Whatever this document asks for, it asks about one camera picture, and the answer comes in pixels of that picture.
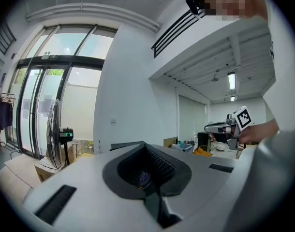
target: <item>ceiling light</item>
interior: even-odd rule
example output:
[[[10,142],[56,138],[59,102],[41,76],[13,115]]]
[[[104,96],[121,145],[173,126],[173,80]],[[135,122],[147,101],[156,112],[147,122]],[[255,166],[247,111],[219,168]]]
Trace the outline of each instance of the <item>ceiling light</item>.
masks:
[[[230,89],[236,88],[236,74],[234,72],[228,73]]]

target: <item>railing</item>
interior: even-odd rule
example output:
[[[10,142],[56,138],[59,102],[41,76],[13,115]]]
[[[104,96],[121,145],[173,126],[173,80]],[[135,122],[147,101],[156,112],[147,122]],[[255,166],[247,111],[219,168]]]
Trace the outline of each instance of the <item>railing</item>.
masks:
[[[0,51],[5,55],[9,47],[16,38],[12,34],[7,23],[3,23],[0,27]]]
[[[205,14],[199,10],[198,17],[203,18],[204,16]],[[197,21],[199,19],[190,10],[182,15],[152,46],[154,57],[156,58],[172,41]]]

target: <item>standing fan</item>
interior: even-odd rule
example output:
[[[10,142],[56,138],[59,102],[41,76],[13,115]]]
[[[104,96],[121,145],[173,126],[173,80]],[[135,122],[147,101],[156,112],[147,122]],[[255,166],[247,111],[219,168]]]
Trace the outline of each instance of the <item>standing fan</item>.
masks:
[[[57,168],[61,168],[61,152],[60,145],[64,145],[65,158],[67,165],[69,165],[67,142],[74,138],[74,131],[72,129],[60,128],[60,101],[55,100],[51,105],[50,112],[47,119],[46,127],[46,143],[52,164]]]

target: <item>hanging clothes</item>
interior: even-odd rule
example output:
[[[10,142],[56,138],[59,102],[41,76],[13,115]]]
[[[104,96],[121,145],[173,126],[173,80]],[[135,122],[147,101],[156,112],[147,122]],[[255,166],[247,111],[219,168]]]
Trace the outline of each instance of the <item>hanging clothes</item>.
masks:
[[[0,98],[0,131],[8,126],[12,126],[13,107],[11,103],[2,102]]]

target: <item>person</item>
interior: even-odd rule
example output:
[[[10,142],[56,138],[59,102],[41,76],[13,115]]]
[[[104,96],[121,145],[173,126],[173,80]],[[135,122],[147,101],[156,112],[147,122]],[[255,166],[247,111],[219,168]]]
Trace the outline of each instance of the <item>person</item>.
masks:
[[[233,18],[252,18],[257,15],[268,22],[272,38],[270,54],[274,61],[276,83],[273,88],[270,88],[272,90],[267,94],[267,100],[265,100],[267,103],[270,103],[269,107],[275,119],[265,124],[247,127],[242,131],[239,142],[241,144],[260,142],[266,137],[274,136],[280,129],[285,131],[294,130],[295,116],[293,115],[295,115],[295,101],[293,104],[293,99],[289,97],[292,89],[289,91],[285,90],[285,92],[288,92],[288,95],[283,97],[280,104],[275,104],[275,101],[271,101],[281,92],[282,87],[279,83],[282,81],[293,85],[295,90],[295,80],[290,80],[290,78],[295,76],[295,35],[290,30],[290,26],[279,8],[272,0],[194,0],[194,2],[207,15],[231,16]],[[291,102],[292,106],[286,107],[287,104],[282,104],[282,102],[286,101]],[[293,113],[286,118],[284,118],[285,108],[287,109],[286,112]]]

